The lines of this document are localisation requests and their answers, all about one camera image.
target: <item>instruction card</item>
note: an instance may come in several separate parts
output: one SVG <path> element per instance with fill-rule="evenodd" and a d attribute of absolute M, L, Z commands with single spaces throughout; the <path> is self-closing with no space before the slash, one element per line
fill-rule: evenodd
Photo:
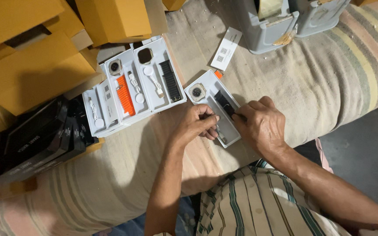
<path fill-rule="evenodd" d="M 223 41 L 221 41 L 217 53 L 214 56 L 211 66 L 225 71 L 241 37 L 242 33 L 240 31 L 229 27 Z"/>

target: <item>striped shirt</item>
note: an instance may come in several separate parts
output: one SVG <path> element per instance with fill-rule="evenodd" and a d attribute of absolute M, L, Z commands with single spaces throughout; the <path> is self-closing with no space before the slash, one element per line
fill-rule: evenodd
<path fill-rule="evenodd" d="M 239 169 L 202 193 L 197 236 L 350 235 L 322 216 L 317 204 L 294 182 L 264 165 Z M 378 231 L 360 230 L 360 235 L 378 236 Z"/>

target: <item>beige cloth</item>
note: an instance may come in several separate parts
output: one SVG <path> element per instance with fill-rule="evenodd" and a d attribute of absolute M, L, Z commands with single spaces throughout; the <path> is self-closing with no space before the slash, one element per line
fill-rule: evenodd
<path fill-rule="evenodd" d="M 227 28 L 239 29 L 226 0 L 189 0 L 167 19 L 184 86 L 210 69 Z M 242 38 L 224 74 L 240 105 L 264 95 L 274 100 L 286 115 L 290 146 L 327 134 L 378 106 L 378 3 L 349 6 L 336 28 L 262 55 Z M 102 149 L 40 175 L 38 190 L 0 201 L 0 234 L 89 235 L 144 213 L 165 142 L 190 105 L 107 137 Z M 186 148 L 182 191 L 207 190 L 259 158 L 242 140 L 224 149 L 196 138 Z"/>

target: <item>forearm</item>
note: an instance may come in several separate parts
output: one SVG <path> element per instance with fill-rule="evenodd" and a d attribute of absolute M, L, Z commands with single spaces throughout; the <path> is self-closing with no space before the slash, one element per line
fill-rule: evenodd
<path fill-rule="evenodd" d="M 160 163 L 148 200 L 145 235 L 174 235 L 181 193 L 184 147 L 169 145 Z"/>
<path fill-rule="evenodd" d="M 286 146 L 267 160 L 312 196 L 322 210 L 349 228 L 378 228 L 378 204 L 354 186 Z"/>

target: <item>striped fabric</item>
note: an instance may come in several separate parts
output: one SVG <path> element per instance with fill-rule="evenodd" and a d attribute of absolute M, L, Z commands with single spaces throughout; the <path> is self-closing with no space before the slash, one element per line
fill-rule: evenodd
<path fill-rule="evenodd" d="M 199 236 L 349 236 L 280 172 L 244 167 L 202 193 Z M 360 230 L 361 236 L 378 231 Z"/>
<path fill-rule="evenodd" d="M 183 86 L 211 69 L 227 28 L 239 29 L 225 0 L 188 0 L 182 11 L 168 13 L 167 20 L 170 33 L 164 36 Z M 221 81 L 241 105 L 270 96 L 286 116 L 291 147 L 365 115 L 378 107 L 378 2 L 351 5 L 335 28 L 263 55 L 251 54 L 242 38 Z M 107 137 L 101 150 L 40 175 L 38 190 L 0 200 L 0 235 L 87 236 L 144 213 L 167 137 L 190 105 L 133 124 Z M 224 149 L 197 138 L 185 151 L 182 192 L 206 191 L 257 159 L 242 140 Z M 250 227 L 243 222 L 247 234 Z M 202 225 L 205 231 L 220 228 Z"/>

